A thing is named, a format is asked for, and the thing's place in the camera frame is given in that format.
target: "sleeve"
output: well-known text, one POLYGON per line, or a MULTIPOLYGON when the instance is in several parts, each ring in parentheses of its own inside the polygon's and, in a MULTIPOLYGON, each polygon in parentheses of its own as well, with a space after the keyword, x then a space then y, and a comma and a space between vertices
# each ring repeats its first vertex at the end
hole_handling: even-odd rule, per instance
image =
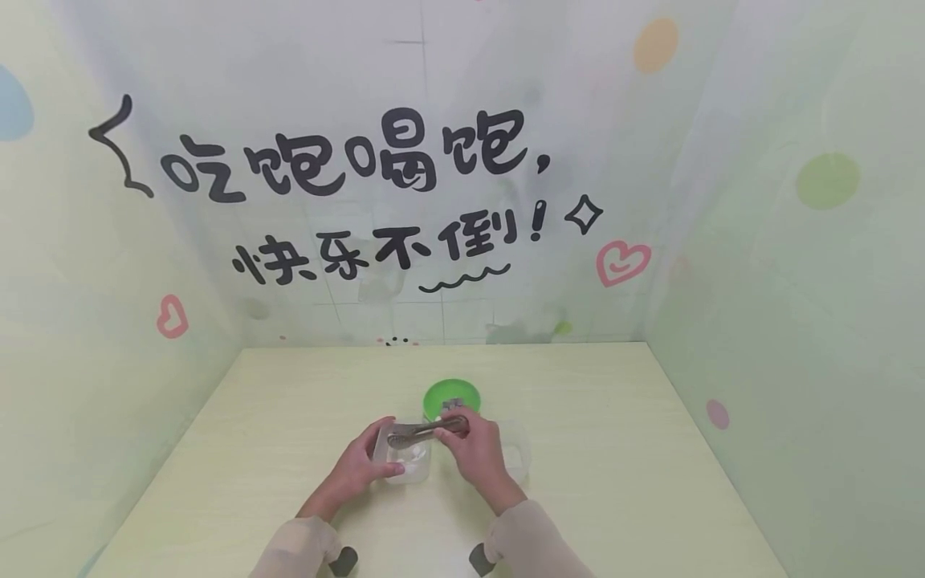
POLYGON ((307 578, 322 562, 340 555, 337 532, 321 518, 297 518, 282 525, 257 561, 250 578, 307 578))
POLYGON ((485 556, 491 563, 507 560, 514 578, 594 578, 533 500, 501 514, 485 542, 485 556))

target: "hand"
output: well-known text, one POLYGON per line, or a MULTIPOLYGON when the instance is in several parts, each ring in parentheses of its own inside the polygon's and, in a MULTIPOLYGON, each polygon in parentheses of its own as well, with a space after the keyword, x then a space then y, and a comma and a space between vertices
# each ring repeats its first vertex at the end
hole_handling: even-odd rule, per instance
POLYGON ((377 420, 350 442, 325 481, 305 500, 296 518, 318 516, 331 523, 341 506, 363 494, 375 480, 404 473, 400 463, 373 463, 379 429, 394 421, 394 417, 377 420))
POLYGON ((438 428, 434 435, 450 449, 462 477, 475 487, 495 515, 500 516, 525 501, 526 494, 504 467, 498 424, 466 407, 451 410, 440 417, 447 419, 457 415, 469 420, 468 434, 457 436, 438 428))

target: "metal tongs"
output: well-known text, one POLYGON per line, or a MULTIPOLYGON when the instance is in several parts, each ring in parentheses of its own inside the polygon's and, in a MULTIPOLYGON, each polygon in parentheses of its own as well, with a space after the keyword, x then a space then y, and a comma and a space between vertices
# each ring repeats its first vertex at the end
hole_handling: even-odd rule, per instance
POLYGON ((433 438, 434 430, 437 428, 454 434, 464 434, 469 431, 469 420, 457 415, 430 424, 392 424, 386 440, 394 449, 407 449, 414 444, 433 438))

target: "green bowl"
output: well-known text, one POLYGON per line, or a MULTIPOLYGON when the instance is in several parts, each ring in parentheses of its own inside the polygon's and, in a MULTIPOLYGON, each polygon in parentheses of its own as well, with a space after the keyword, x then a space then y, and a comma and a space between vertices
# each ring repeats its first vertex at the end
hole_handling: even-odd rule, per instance
POLYGON ((482 407, 482 396, 474 385, 464 379, 443 379, 424 394, 424 417, 428 422, 433 422, 440 416, 443 402, 454 398, 462 399, 462 403, 473 412, 478 412, 482 407))

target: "orange dot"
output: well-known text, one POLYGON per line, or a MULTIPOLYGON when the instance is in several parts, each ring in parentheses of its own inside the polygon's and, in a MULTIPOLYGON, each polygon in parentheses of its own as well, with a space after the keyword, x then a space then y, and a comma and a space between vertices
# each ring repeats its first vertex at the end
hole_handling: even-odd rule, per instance
POLYGON ((639 72, 658 72, 678 49, 678 27, 671 18, 652 20, 636 39, 633 59, 639 72))

